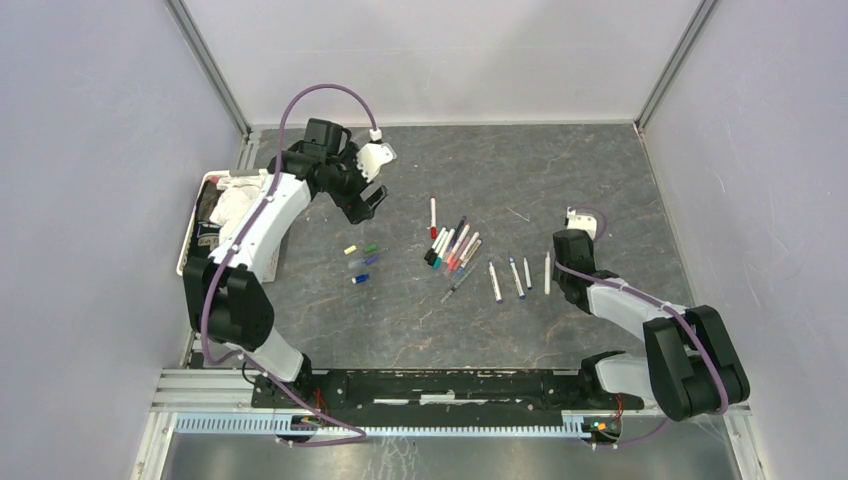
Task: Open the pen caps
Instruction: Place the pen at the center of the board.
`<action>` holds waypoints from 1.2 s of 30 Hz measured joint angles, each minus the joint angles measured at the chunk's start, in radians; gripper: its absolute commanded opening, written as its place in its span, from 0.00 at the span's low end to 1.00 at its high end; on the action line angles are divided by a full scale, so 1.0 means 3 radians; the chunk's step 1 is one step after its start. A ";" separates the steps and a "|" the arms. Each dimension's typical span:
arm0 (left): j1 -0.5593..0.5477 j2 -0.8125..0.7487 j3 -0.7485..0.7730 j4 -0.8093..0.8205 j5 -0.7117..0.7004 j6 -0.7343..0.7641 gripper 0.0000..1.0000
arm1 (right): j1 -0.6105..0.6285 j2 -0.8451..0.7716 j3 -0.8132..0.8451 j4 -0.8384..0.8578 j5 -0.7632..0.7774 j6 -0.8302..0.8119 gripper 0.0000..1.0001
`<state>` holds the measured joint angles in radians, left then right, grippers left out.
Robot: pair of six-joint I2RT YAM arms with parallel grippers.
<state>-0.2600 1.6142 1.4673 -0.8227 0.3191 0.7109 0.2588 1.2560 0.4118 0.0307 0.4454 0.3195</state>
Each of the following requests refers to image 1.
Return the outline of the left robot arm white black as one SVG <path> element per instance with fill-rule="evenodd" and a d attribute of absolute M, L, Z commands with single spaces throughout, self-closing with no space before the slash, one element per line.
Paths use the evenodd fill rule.
<path fill-rule="evenodd" d="M 308 121 L 303 139 L 279 152 L 256 200 L 233 233 L 204 257 L 190 257 L 183 284 L 191 328 L 206 341 L 244 355 L 276 377 L 275 392 L 290 407 L 306 405 L 313 379 L 301 372 L 306 356 L 274 328 L 274 308 L 260 277 L 296 217 L 320 193 L 328 194 L 352 224 L 373 218 L 387 189 L 374 184 L 397 157 L 378 130 L 358 145 L 349 129 Z"/>

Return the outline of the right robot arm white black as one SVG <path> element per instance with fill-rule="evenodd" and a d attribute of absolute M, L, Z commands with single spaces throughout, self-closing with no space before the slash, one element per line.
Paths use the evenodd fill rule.
<path fill-rule="evenodd" d="M 578 229 L 554 233 L 551 280 L 583 312 L 608 320 L 643 343 L 643 356 L 609 351 L 582 361 L 580 400 L 602 408 L 617 394 L 649 400 L 671 420 L 722 414 L 745 402 L 751 386 L 720 313 L 648 295 L 595 264 L 595 244 Z"/>

